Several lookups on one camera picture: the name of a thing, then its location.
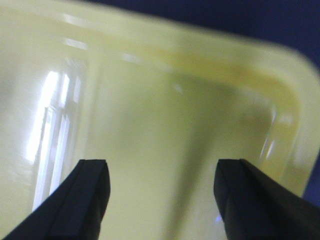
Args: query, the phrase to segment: blue background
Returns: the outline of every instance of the blue background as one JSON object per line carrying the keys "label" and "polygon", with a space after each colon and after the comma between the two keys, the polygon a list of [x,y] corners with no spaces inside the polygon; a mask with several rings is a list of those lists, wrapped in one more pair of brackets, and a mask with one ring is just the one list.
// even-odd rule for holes
{"label": "blue background", "polygon": [[[90,2],[283,44],[299,50],[320,69],[320,0],[91,0]],[[319,157],[303,197],[320,207]]]}

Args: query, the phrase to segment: black rubber pad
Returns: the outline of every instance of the black rubber pad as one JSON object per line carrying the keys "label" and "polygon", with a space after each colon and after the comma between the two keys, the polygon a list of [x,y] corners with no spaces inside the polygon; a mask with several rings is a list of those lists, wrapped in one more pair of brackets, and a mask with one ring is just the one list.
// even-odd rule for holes
{"label": "black rubber pad", "polygon": [[213,191],[228,240],[320,240],[320,209],[244,159],[219,160]]}
{"label": "black rubber pad", "polygon": [[97,240],[110,197],[105,160],[80,160],[57,190],[4,240]]}

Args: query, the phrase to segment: yellow container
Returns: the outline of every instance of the yellow container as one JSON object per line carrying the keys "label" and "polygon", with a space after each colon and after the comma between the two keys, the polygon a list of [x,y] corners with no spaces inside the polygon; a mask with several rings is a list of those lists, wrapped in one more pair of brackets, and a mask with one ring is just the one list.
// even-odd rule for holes
{"label": "yellow container", "polygon": [[106,159],[100,239],[226,239],[217,160],[301,195],[319,72],[283,46],[79,2],[0,0],[0,237],[78,159]]}

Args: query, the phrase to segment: plastic tray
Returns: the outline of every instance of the plastic tray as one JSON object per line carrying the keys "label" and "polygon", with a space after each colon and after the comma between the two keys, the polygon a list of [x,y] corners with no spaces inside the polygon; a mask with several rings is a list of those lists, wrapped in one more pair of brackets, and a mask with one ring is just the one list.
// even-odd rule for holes
{"label": "plastic tray", "polygon": [[79,2],[0,11],[0,237],[84,158],[110,169],[100,239],[226,239],[220,158],[303,193],[320,85],[298,52]]}

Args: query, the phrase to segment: yellow plastic tray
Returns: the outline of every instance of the yellow plastic tray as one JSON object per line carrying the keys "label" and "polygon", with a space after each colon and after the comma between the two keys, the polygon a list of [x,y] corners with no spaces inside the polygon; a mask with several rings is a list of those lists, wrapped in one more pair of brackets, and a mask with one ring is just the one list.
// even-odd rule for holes
{"label": "yellow plastic tray", "polygon": [[301,195],[319,72],[283,46],[79,2],[0,0],[0,237],[106,159],[100,239],[225,240],[220,158]]}

